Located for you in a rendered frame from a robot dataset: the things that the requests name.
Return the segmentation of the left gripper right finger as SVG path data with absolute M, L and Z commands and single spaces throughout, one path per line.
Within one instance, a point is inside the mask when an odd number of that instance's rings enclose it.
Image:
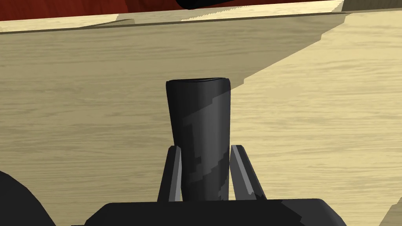
M 242 145 L 232 145 L 230 172 L 236 200 L 266 200 L 266 196 Z

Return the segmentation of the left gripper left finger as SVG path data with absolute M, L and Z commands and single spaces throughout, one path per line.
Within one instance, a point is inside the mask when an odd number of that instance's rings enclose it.
M 170 146 L 167 152 L 161 179 L 158 202 L 178 202 L 181 196 L 181 149 L 179 146 Z

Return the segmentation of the black cup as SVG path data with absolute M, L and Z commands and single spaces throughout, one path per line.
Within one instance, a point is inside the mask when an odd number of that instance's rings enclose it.
M 230 92 L 230 80 L 222 77 L 166 82 L 183 201 L 228 200 Z

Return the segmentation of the light wooden table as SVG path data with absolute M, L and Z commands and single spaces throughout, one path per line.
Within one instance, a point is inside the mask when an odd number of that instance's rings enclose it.
M 166 81 L 227 77 L 230 141 L 267 198 L 323 199 L 347 226 L 402 226 L 402 9 L 339 5 L 0 26 L 0 171 L 57 226 L 155 201 L 173 144 Z

